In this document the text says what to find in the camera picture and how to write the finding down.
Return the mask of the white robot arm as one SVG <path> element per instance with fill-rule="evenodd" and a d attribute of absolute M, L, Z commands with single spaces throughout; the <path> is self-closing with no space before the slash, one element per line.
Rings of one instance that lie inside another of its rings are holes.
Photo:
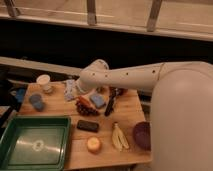
<path fill-rule="evenodd" d="M 108 85 L 148 91 L 152 171 L 213 171 L 213 64 L 167 62 L 110 70 L 96 60 L 80 73 L 82 93 Z"/>

